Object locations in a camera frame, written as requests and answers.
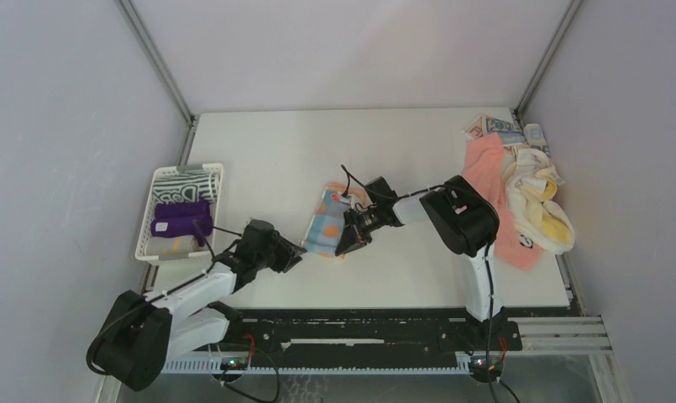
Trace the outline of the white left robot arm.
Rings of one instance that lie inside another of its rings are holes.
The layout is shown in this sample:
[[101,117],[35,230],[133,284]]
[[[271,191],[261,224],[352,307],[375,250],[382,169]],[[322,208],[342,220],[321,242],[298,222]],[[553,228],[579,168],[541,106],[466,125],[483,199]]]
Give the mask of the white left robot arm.
[[141,391],[166,362],[197,348],[237,348],[244,339],[240,315],[220,300],[249,284],[261,270],[289,271],[306,249],[284,238],[271,223],[252,219],[223,251],[209,253],[208,266],[178,285],[119,295],[86,351],[86,366]]

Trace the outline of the orange polka dot towel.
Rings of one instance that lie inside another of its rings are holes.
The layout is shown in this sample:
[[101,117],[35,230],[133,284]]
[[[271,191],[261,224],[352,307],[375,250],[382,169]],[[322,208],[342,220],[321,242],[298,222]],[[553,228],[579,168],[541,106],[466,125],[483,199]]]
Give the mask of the orange polka dot towel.
[[301,246],[308,253],[336,258],[336,248],[345,224],[344,213],[357,204],[364,205],[367,201],[366,192],[360,188],[348,190],[340,183],[328,183],[322,191]]

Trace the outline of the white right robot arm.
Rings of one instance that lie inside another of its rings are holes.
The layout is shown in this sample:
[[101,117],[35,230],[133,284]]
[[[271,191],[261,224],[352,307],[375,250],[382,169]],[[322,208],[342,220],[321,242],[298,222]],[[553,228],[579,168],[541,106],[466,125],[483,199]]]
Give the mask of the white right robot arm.
[[335,248],[342,256],[372,242],[372,232],[383,227],[400,228],[414,222],[429,221],[446,248],[468,262],[466,311],[474,321],[466,328],[468,341],[478,349],[490,348],[500,338],[493,320],[503,304],[497,295],[492,273],[495,241],[500,219],[494,207],[461,175],[442,184],[406,195],[398,195],[379,176],[364,184],[367,207],[350,207],[343,214],[343,231]]

